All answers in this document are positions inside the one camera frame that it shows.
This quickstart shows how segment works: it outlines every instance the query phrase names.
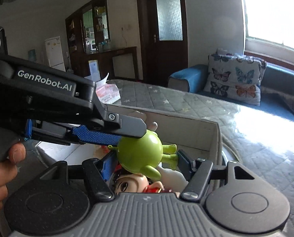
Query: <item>doll face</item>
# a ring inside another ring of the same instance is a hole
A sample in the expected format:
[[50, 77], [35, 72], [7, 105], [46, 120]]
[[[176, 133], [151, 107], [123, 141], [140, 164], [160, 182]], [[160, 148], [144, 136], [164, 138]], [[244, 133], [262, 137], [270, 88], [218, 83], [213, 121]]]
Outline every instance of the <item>doll face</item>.
[[144, 175], [121, 175], [115, 183], [115, 194], [119, 192], [142, 192], [148, 186], [148, 179]]

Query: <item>sofa armrest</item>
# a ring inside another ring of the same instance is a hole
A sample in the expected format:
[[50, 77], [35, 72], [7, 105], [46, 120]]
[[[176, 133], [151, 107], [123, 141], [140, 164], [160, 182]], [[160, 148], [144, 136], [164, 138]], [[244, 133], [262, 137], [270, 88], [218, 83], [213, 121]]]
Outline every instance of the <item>sofa armrest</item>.
[[[198, 93], [199, 91], [203, 90], [207, 81], [207, 76], [208, 66], [204, 64], [198, 64], [173, 73], [169, 77], [168, 88], [185, 92]], [[182, 81], [187, 84], [187, 88], [181, 87], [183, 86], [183, 84], [180, 84]]]

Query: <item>blue gripper pad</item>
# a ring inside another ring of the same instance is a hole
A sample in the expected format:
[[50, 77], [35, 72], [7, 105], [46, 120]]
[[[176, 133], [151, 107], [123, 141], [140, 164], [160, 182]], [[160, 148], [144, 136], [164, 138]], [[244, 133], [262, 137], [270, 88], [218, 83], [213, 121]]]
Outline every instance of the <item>blue gripper pad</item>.
[[106, 154], [104, 156], [103, 159], [101, 159], [101, 161], [103, 162], [103, 166], [102, 166], [102, 170], [100, 171], [100, 173], [101, 173], [102, 178], [107, 182], [111, 178], [111, 176], [112, 176], [112, 174], [113, 174], [113, 172], [119, 162], [117, 160], [116, 152], [110, 151], [108, 154]]
[[74, 127], [72, 129], [72, 134], [76, 135], [82, 142], [105, 146], [117, 146], [119, 140], [121, 139], [120, 135], [106, 134], [98, 131], [90, 131], [84, 125]]

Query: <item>sofa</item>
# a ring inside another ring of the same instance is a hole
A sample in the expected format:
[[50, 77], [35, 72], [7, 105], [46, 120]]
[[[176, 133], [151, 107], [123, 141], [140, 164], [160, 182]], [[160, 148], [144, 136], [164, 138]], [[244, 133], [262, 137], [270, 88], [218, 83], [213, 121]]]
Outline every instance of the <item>sofa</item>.
[[173, 73], [169, 77], [168, 88], [226, 100], [294, 121], [293, 71], [274, 64], [267, 64], [260, 86], [261, 99], [259, 106], [204, 91], [208, 76], [208, 65], [195, 65]]

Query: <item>bright window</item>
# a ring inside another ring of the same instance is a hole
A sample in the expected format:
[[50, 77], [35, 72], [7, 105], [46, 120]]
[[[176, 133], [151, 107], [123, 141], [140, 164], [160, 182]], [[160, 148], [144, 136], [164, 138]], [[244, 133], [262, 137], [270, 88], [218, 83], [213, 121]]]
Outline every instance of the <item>bright window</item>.
[[294, 0], [245, 0], [249, 37], [294, 49]]

